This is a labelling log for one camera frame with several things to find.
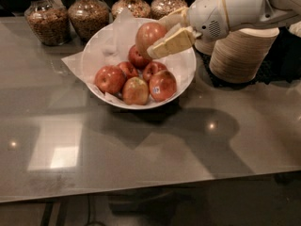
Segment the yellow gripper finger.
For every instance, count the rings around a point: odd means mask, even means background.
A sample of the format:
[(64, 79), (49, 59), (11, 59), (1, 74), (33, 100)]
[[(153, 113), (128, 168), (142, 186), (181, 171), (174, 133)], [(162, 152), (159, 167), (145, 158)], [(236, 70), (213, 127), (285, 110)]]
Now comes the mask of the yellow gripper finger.
[(178, 28), (189, 28), (189, 23), (187, 21), (187, 7), (178, 8), (167, 16), (158, 20), (158, 23), (164, 26), (167, 30), (172, 29), (173, 27)]
[(189, 49), (195, 40), (195, 31), (191, 26), (181, 28), (175, 26), (163, 38), (151, 45), (147, 53), (154, 59), (167, 57)]

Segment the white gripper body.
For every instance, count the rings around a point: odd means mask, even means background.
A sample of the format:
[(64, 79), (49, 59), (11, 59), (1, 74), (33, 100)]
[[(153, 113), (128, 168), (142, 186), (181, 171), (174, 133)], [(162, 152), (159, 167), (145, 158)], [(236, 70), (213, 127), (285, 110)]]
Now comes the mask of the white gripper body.
[(196, 0), (187, 11), (187, 21), (198, 39), (206, 42), (223, 39), (229, 34), (225, 0)]

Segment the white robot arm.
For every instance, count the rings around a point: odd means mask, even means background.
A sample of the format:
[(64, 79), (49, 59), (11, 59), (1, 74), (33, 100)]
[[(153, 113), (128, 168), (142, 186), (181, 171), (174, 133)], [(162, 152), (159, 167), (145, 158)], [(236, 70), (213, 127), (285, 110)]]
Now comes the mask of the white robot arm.
[(301, 20), (301, 0), (195, 0), (159, 20), (164, 37), (149, 46), (152, 58), (177, 54), (196, 40), (224, 39), (233, 31), (282, 27)]

